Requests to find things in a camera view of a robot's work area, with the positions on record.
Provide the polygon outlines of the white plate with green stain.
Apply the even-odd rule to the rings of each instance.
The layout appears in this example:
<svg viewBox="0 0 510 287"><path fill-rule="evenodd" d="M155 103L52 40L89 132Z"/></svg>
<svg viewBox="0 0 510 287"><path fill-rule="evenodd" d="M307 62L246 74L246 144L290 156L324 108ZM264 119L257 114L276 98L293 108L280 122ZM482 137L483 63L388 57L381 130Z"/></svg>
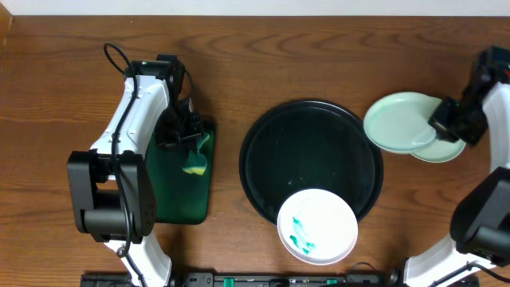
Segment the white plate with green stain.
<svg viewBox="0 0 510 287"><path fill-rule="evenodd" d="M350 206L338 195L307 189L289 196L277 215L282 245L311 265L331 265L355 247L359 228Z"/></svg>

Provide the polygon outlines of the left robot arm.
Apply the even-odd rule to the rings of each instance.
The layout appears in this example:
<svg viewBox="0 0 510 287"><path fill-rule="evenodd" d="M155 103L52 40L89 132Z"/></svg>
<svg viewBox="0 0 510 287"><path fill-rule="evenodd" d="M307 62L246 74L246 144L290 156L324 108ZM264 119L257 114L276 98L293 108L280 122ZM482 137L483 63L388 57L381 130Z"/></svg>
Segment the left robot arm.
<svg viewBox="0 0 510 287"><path fill-rule="evenodd" d="M104 133L67 162L76 228L116 252L131 285L166 286L172 263L153 233L147 148L198 151L206 134L190 98L179 97L188 72L175 55L131 61L121 73L124 95Z"/></svg>

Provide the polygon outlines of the mint plate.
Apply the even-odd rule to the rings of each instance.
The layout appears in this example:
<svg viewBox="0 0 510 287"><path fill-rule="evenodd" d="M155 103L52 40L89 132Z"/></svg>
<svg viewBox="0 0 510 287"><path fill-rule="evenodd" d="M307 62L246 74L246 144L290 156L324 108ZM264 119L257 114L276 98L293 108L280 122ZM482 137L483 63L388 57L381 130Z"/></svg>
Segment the mint plate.
<svg viewBox="0 0 510 287"><path fill-rule="evenodd" d="M419 92L397 92L371 105L363 129L374 144L397 154L410 154L430 146L437 133L429 119L441 99Z"/></svg>
<svg viewBox="0 0 510 287"><path fill-rule="evenodd" d="M431 145L412 153L412 156L429 163L444 163L459 156L465 146L466 143L462 140L454 143L436 140Z"/></svg>

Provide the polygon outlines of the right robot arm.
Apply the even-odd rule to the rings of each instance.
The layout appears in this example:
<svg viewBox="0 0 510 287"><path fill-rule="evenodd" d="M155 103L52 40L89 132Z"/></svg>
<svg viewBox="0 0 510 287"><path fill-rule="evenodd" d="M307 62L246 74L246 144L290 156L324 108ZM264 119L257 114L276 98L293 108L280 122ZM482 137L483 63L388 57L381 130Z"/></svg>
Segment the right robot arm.
<svg viewBox="0 0 510 287"><path fill-rule="evenodd" d="M390 286L472 286L482 271L509 264L509 51L491 46L473 62L459 101L447 98L429 118L440 140L475 146L489 134L489 175L457 205L449 234L427 251L407 258Z"/></svg>

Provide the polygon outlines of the green yellow sponge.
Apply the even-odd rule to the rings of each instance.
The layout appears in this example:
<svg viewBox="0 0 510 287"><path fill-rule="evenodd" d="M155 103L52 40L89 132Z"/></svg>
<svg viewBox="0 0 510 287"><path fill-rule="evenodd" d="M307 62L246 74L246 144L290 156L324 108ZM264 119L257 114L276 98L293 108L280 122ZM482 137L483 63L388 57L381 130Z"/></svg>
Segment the green yellow sponge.
<svg viewBox="0 0 510 287"><path fill-rule="evenodd" d="M210 139L210 135L204 132L197 140L196 147L189 150L188 156L182 165L182 170L187 174L203 175L207 169L207 158L202 154L203 145Z"/></svg>

